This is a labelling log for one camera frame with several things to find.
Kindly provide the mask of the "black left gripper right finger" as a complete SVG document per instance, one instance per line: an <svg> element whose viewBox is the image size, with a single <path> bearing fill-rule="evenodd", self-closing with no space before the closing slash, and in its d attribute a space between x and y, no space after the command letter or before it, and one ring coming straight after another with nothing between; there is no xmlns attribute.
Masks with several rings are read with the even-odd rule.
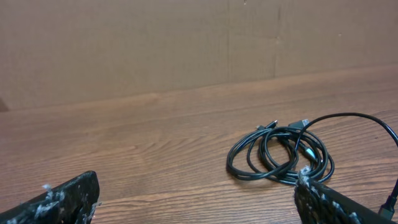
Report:
<svg viewBox="0 0 398 224"><path fill-rule="evenodd" d="M392 223L397 186L377 213L319 183L309 176L310 168L298 173L294 201L305 224L387 224Z"/></svg>

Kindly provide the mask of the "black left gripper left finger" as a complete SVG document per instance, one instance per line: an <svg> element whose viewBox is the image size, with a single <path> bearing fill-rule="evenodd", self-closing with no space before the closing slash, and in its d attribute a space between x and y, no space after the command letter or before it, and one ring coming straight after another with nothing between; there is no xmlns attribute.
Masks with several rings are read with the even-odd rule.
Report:
<svg viewBox="0 0 398 224"><path fill-rule="evenodd" d="M89 170L56 187L43 186L45 192L1 213L1 223L59 224L90 223L100 186L96 172Z"/></svg>

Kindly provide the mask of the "black USB cable long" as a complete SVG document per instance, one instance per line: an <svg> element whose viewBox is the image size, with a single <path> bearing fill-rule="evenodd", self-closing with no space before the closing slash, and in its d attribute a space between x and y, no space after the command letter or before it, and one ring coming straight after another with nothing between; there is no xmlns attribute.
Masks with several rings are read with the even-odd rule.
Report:
<svg viewBox="0 0 398 224"><path fill-rule="evenodd" d="M285 185L295 185L299 169L304 168L311 179L328 180L335 163L320 138L310 131L300 131L309 120L287 126L273 121L257 126L235 143L226 158L226 170L239 180L268 179Z"/></svg>

